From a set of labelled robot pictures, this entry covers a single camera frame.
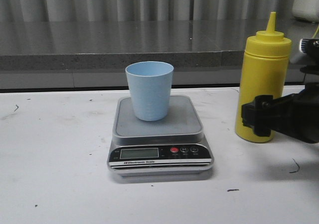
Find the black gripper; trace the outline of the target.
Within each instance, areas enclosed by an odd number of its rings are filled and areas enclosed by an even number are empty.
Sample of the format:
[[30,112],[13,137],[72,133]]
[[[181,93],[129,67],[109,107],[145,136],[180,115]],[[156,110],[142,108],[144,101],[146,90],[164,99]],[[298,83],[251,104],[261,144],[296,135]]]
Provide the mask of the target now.
[[306,143],[319,141],[319,84],[308,83],[299,93],[275,99],[260,95],[242,105],[244,126],[259,137],[269,137],[272,131]]

